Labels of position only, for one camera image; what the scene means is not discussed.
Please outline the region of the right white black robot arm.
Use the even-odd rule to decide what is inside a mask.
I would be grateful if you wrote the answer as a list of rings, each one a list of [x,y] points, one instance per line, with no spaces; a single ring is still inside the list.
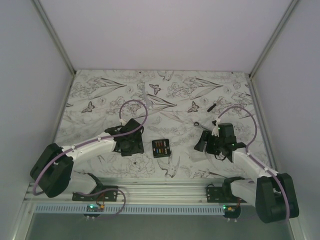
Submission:
[[[231,203],[229,214],[239,215],[242,202],[253,206],[263,223],[296,218],[300,214],[292,177],[269,168],[249,153],[248,146],[238,142],[231,123],[215,125],[216,135],[204,129],[194,149],[213,155],[216,160],[228,160],[241,167],[247,177],[226,177],[221,186],[206,188],[207,202]]]

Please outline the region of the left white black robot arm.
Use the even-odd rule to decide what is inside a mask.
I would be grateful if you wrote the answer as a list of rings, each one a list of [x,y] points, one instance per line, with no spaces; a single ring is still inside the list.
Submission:
[[[49,144],[30,171],[35,187],[49,198],[73,193],[98,200],[106,186],[93,173],[80,173],[76,167],[94,157],[119,153],[123,157],[143,154],[143,125],[130,119],[125,125],[107,128],[98,136],[70,146]]]

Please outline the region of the black fuse box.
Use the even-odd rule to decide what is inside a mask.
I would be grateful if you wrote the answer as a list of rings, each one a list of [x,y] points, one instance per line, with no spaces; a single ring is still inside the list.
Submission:
[[[165,158],[170,157],[172,152],[170,148],[169,139],[157,139],[151,142],[152,154],[154,158]]]

